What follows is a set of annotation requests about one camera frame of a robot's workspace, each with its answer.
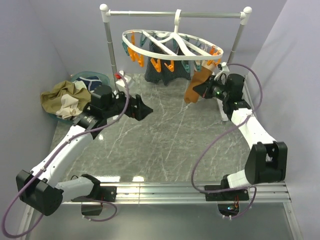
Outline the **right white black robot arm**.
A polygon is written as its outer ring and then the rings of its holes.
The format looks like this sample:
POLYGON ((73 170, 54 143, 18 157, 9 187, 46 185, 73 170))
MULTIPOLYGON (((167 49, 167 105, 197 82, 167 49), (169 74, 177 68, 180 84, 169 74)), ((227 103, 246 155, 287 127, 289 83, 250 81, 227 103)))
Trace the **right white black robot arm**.
POLYGON ((227 118, 242 133, 250 153, 244 169, 225 175, 220 185, 204 187, 207 201, 226 202, 249 199, 247 187, 264 183, 282 182, 286 177, 288 147, 276 141, 261 126, 250 105, 243 98, 245 78, 230 73, 226 81, 209 77, 193 90, 204 99, 216 98, 222 101, 227 118))

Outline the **navy striped underwear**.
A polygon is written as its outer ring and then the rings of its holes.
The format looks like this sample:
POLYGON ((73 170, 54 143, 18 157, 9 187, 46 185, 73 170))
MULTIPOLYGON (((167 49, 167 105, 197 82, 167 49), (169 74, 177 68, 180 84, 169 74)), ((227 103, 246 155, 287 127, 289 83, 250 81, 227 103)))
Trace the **navy striped underwear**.
POLYGON ((185 70, 181 61, 174 61, 173 71, 170 71, 166 65, 171 65, 171 61, 161 59, 160 72, 158 72, 151 60, 152 58, 148 57, 144 74, 144 79, 146 82, 153 84, 163 83, 164 86, 168 86, 176 79, 185 79, 187 81, 191 80, 191 74, 185 70))

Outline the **khaki tan underwear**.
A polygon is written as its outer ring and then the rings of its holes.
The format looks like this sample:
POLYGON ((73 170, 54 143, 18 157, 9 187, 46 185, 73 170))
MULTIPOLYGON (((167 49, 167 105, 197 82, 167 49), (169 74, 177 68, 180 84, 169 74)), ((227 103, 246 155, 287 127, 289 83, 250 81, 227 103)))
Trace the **khaki tan underwear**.
POLYGON ((80 115, 90 101, 91 93, 86 86, 79 86, 71 81, 60 82, 51 91, 40 94, 42 108, 62 119, 80 115))

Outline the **navy blue bear underwear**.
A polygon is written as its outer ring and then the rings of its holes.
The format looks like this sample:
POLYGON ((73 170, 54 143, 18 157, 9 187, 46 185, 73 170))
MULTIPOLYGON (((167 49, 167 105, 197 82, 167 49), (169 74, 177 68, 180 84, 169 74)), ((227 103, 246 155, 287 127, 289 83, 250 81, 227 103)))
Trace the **navy blue bear underwear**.
POLYGON ((78 77, 73 83, 77 90, 86 88, 89 92, 93 92, 103 84, 97 76, 78 77))

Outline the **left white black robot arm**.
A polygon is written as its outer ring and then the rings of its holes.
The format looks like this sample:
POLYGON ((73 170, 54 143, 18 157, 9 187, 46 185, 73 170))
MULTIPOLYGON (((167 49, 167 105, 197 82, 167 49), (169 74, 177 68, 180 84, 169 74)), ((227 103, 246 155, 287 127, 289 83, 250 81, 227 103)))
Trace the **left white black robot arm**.
POLYGON ((61 182, 66 168, 91 141, 109 126, 108 119, 123 115, 142 121, 153 109, 141 96, 131 96, 120 91, 114 94, 108 85, 100 85, 91 92, 91 100, 83 112, 73 119, 73 124, 63 140, 36 167, 16 176, 20 200, 44 216, 52 215, 63 202, 85 197, 89 201, 103 199, 101 182, 94 176, 83 174, 74 180, 61 182))

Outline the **brown orange underwear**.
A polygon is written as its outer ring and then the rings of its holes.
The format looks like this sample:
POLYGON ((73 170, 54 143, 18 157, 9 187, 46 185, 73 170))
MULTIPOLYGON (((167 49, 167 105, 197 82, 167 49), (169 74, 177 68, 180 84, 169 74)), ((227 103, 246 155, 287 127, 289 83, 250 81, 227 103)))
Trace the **brown orange underwear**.
POLYGON ((184 102, 186 104, 196 103, 198 101, 200 95, 194 91, 194 87, 203 84, 212 75, 215 68, 215 64, 211 63, 208 65, 207 61, 204 61, 201 64, 201 70, 194 72, 188 88, 184 93, 184 102))

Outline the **white round clip hanger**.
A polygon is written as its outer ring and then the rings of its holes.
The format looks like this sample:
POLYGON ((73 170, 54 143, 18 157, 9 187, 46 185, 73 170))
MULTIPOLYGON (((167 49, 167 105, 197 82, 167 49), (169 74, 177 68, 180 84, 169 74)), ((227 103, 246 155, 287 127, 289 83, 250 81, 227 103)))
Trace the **white round clip hanger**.
POLYGON ((145 66, 145 59, 156 72, 162 71, 162 65, 170 72, 180 62, 184 69, 190 69, 189 62, 207 65, 218 64, 224 50, 214 43, 190 34, 180 33, 182 10, 174 12, 173 31, 130 29, 122 33, 122 46, 132 62, 145 66))

